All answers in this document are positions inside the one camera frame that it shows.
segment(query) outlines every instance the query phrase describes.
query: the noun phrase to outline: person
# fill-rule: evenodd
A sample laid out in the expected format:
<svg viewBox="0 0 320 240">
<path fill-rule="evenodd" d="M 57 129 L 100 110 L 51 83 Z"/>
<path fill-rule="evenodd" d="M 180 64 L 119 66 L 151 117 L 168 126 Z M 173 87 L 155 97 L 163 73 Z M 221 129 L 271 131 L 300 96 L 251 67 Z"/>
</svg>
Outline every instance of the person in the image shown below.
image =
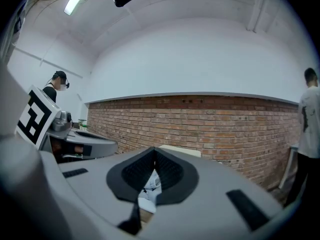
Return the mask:
<svg viewBox="0 0 320 240">
<path fill-rule="evenodd" d="M 320 88 L 318 78 L 312 68 L 304 72 L 307 90 L 300 99 L 298 120 L 302 124 L 297 154 L 297 172 L 285 206 L 297 198 L 307 177 L 302 198 L 310 198 L 318 188 L 318 170 L 320 169 Z"/>
<path fill-rule="evenodd" d="M 69 88 L 69 83 L 67 82 L 67 75 L 63 71 L 57 71 L 54 73 L 53 77 L 51 78 L 51 81 L 43 88 L 43 91 L 48 97 L 56 102 L 57 98 L 57 91 L 65 91 L 67 88 Z"/>
</svg>

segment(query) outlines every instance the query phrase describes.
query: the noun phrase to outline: black shirt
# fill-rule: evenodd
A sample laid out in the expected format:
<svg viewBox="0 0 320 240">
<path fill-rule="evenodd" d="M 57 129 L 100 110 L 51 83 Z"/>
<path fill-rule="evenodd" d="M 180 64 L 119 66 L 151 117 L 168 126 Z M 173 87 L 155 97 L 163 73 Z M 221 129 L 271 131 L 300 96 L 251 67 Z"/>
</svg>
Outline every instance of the black shirt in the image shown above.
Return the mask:
<svg viewBox="0 0 320 240">
<path fill-rule="evenodd" d="M 43 91 L 46 95 L 49 96 L 51 100 L 53 100 L 54 103 L 56 102 L 57 91 L 55 90 L 55 88 L 53 88 L 53 85 L 52 87 L 50 86 L 45 87 Z"/>
</svg>

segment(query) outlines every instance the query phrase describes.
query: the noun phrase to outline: fluorescent light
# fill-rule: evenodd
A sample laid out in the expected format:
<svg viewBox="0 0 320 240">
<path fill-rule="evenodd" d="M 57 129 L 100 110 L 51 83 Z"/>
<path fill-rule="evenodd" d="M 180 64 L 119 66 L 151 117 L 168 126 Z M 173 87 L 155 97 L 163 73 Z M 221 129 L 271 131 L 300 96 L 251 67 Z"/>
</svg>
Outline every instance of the fluorescent light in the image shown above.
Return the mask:
<svg viewBox="0 0 320 240">
<path fill-rule="evenodd" d="M 74 9 L 76 8 L 77 4 L 79 3 L 80 0 L 69 0 L 67 3 L 64 12 L 68 15 L 71 15 Z"/>
</svg>

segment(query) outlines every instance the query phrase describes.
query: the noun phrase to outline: black rubber pad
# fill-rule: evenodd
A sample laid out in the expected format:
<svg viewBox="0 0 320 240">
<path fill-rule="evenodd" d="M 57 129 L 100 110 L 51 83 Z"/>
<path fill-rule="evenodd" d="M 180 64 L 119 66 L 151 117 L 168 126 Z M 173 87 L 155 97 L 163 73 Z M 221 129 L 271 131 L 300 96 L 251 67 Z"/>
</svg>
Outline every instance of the black rubber pad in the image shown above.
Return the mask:
<svg viewBox="0 0 320 240">
<path fill-rule="evenodd" d="M 252 231 L 269 221 L 263 212 L 240 189 L 231 190 L 226 195 Z"/>
<path fill-rule="evenodd" d="M 62 174 L 63 174 L 63 176 L 65 178 L 70 178 L 70 177 L 77 176 L 77 175 L 80 175 L 80 174 L 84 174 L 84 173 L 87 173 L 87 172 L 88 172 L 87 169 L 80 168 L 80 169 L 76 169 L 76 170 L 65 171 Z"/>
</svg>

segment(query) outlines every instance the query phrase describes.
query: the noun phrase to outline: white t-shirt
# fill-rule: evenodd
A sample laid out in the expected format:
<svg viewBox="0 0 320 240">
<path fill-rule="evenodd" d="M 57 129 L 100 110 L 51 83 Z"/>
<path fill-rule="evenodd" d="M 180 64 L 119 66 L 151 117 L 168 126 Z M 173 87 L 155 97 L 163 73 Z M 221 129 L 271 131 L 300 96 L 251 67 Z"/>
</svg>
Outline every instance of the white t-shirt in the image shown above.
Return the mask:
<svg viewBox="0 0 320 240">
<path fill-rule="evenodd" d="M 298 120 L 302 124 L 298 153 L 320 158 L 320 88 L 309 87 L 301 97 Z"/>
</svg>

